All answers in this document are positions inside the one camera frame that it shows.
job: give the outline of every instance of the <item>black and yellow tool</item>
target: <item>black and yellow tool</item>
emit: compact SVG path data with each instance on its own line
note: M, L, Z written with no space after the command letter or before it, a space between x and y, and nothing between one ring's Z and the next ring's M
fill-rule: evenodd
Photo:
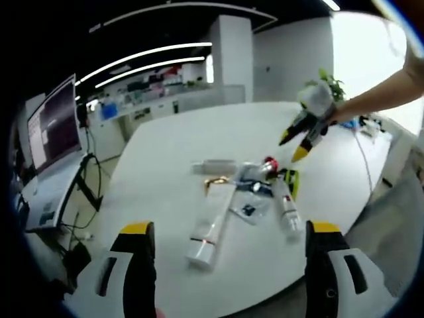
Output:
M283 178L289 187L291 197L296 201L297 191L299 189L299 172L284 168L278 172L278 175Z
M308 86L299 92L301 113L283 132L279 145L283 145L300 133L307 132L305 138L296 149L291 162L305 158L314 146L327 134L328 119L335 112L336 107L331 90L325 82Z
M336 225L308 221L305 255L306 318L383 317L396 301L382 271Z
M156 317L154 258L153 223L127 225L111 249L79 273L66 305L80 318Z

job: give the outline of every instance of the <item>computer monitor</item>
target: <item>computer monitor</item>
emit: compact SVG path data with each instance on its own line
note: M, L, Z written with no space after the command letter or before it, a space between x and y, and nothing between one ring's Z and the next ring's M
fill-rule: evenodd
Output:
M81 149L76 123L74 76L60 84L31 115L28 135L37 174Z

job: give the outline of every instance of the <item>white table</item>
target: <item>white table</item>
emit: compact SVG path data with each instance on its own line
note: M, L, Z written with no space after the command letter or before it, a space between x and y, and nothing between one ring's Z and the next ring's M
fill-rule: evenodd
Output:
M268 155L290 162L302 137L283 147L278 141L299 111L296 103L213 107L145 123L132 136L103 199L97 240L109 248L126 224L154 221L156 306L167 317L228 315L302 277L304 238L297 244L286 242L275 211L257 226L230 214L212 272L188 266L184 257L204 200L204 177L193 175L190 163L206 158L260 162ZM375 187L390 135L381 134L374 144L358 137ZM346 233L370 195L364 159L352 132L331 127L321 144L293 168L300 171L301 216L330 221Z

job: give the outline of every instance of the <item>white bottle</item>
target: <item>white bottle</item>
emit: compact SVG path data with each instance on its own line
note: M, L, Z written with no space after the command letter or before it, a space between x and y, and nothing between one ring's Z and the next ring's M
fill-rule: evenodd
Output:
M194 230L190 236L187 259L206 269L213 266L218 240L233 194L235 184L211 184L205 206L197 217Z
M277 178L272 184L272 193L277 202L280 222L284 231L288 237L297 238L305 230L305 226L297 212L289 187L282 178Z

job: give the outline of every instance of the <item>plastic bag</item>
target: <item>plastic bag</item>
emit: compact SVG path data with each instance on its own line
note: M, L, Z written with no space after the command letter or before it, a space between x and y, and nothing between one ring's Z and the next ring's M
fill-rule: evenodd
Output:
M271 199L249 191L236 191L229 210L250 225L256 225L269 209Z

